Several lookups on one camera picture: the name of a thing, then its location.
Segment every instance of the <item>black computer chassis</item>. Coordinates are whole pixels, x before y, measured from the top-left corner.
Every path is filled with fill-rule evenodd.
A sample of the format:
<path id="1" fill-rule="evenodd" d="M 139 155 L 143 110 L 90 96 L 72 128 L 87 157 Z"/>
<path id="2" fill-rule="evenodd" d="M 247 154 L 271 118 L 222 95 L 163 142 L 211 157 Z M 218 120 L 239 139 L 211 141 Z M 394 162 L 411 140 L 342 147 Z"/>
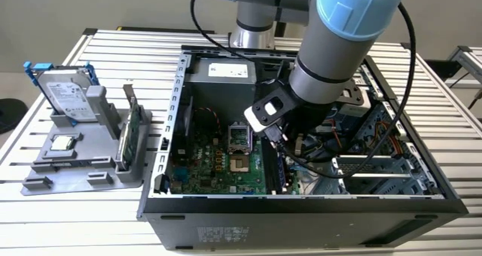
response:
<path id="1" fill-rule="evenodd" d="M 250 58 L 271 60 L 292 61 L 296 57 L 292 51 L 236 48 L 236 52 Z M 232 58 L 218 48 L 183 46 L 176 80 L 184 76 L 191 58 L 199 56 Z M 383 91 L 385 100 L 398 110 L 397 96 L 373 58 L 367 56 L 363 63 Z M 138 219 L 150 222 L 168 250 L 395 247 L 467 214 L 406 114 L 401 122 L 438 182 L 441 199 L 283 198 L 282 195 L 276 195 L 278 198 L 270 195 L 150 197 L 152 189 L 162 193 L 168 176 L 162 176 L 156 183 L 151 183 L 147 176 Z M 158 167 L 160 162 L 155 161 L 151 166 Z"/>

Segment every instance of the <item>open computer tower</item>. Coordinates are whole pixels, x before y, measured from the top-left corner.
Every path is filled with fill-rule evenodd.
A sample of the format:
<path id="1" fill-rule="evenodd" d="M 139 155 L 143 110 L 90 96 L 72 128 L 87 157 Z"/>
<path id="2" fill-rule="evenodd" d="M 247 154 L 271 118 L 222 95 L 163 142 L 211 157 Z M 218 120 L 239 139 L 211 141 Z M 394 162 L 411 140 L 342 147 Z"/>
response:
<path id="1" fill-rule="evenodd" d="M 467 213 L 406 114 L 351 178 L 303 170 L 243 116 L 283 84 L 295 52 L 236 51 L 258 62 L 183 46 L 138 214 L 168 250 L 394 247 Z M 359 103 L 335 103 L 296 140 L 296 152 L 322 157 L 313 165 L 333 174 L 359 165 L 398 110 L 370 56 L 353 86 L 342 96 Z"/>

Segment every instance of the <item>aluminum table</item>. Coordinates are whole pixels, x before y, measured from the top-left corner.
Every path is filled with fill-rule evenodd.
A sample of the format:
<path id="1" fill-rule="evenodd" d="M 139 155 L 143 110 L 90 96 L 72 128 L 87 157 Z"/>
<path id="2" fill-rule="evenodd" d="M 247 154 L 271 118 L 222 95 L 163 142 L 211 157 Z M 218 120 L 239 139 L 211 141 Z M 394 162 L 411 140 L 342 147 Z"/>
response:
<path id="1" fill-rule="evenodd" d="M 227 43 L 226 35 L 214 35 Z M 280 50 L 300 40 L 278 38 Z M 208 46 L 198 34 L 98 30 L 86 33 L 64 65 L 96 68 L 107 98 L 127 108 L 123 84 L 134 84 L 139 102 L 154 112 L 147 162 L 160 144 L 180 45 Z M 409 50 L 377 43 L 370 55 L 399 98 L 409 73 Z M 482 255 L 482 126 L 422 58 L 406 112 L 470 214 L 395 249 L 186 251 L 204 255 Z M 21 181 L 51 129 L 51 109 L 40 96 L 0 149 L 0 255 L 164 255 L 147 222 L 136 221 L 140 189 L 24 197 Z"/>

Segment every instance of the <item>blue drive bracket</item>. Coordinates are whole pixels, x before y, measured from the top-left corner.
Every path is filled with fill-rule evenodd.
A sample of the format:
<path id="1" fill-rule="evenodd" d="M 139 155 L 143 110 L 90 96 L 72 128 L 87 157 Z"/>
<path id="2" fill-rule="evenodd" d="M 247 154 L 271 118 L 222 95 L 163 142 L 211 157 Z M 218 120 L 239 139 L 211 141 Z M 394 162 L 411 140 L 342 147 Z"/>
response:
<path id="1" fill-rule="evenodd" d="M 28 77 L 31 78 L 33 85 L 39 87 L 39 89 L 40 89 L 40 91 L 41 91 L 41 93 L 43 93 L 43 95 L 44 95 L 48 103 L 49 103 L 51 106 L 52 106 L 52 109 L 53 109 L 55 114 L 59 115 L 59 111 L 57 111 L 57 109 L 55 108 L 53 103 L 52 103 L 51 99 L 48 98 L 48 95 L 45 94 L 45 91 L 44 91 L 43 87 L 41 87 L 40 84 L 39 84 L 39 80 L 37 80 L 37 78 L 36 78 L 36 75 L 33 74 L 33 73 L 36 73 L 36 71 L 47 71 L 47 70 L 49 70 L 49 69 L 53 67 L 53 65 L 52 65 L 51 63 L 37 63 L 37 64 L 33 66 L 33 69 L 31 68 L 31 66 L 32 66 L 32 62 L 31 62 L 31 61 L 27 61 L 27 62 L 23 64 L 23 70 L 25 71 L 25 74 L 27 74 Z"/>
<path id="2" fill-rule="evenodd" d="M 90 72 L 92 85 L 100 85 L 96 70 L 94 69 L 94 66 L 90 61 L 86 63 L 86 69 Z"/>

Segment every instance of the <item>motherboard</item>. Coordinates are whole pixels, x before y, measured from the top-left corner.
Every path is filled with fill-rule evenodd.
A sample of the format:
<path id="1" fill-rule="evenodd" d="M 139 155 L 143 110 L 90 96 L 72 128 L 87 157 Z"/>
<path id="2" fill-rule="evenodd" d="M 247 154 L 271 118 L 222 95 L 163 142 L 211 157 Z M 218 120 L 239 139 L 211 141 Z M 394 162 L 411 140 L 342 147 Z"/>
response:
<path id="1" fill-rule="evenodd" d="M 174 168 L 172 193 L 266 194 L 260 140 L 248 155 L 230 154 L 227 141 L 196 134 L 188 166 Z"/>

